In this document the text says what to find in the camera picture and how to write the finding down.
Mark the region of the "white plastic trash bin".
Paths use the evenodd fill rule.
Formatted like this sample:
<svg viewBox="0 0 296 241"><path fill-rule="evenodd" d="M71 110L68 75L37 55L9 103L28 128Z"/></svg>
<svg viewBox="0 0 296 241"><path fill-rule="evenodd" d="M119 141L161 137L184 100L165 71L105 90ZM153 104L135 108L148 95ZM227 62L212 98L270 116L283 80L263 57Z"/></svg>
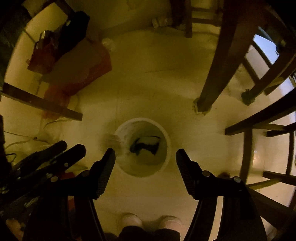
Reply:
<svg viewBox="0 0 296 241"><path fill-rule="evenodd" d="M116 164L132 177L151 177L163 171L170 161L170 138L154 120L132 118L118 127L115 136L118 138Z"/></svg>

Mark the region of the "wooden table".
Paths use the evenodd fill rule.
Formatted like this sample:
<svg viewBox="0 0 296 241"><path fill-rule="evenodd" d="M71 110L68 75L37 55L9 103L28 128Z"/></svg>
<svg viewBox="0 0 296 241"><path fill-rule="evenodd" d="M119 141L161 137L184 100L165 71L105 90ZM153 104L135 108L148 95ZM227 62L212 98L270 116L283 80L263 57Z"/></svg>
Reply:
<svg viewBox="0 0 296 241"><path fill-rule="evenodd" d="M263 21L263 9L263 1L224 1L218 45L197 103L199 112L211 108L233 77ZM37 97L4 81L13 48L30 20L23 1L1 1L1 95L34 108L81 121L81 113Z"/></svg>

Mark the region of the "small wooden stool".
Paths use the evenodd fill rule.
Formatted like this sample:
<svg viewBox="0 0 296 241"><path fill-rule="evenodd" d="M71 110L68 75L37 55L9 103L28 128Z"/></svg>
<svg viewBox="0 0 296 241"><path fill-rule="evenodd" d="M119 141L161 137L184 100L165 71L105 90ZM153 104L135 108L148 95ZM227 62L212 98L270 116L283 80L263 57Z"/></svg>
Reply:
<svg viewBox="0 0 296 241"><path fill-rule="evenodd" d="M227 136L238 134L243 134L240 178L258 191L284 188L285 202L294 206L295 90L225 129Z"/></svg>

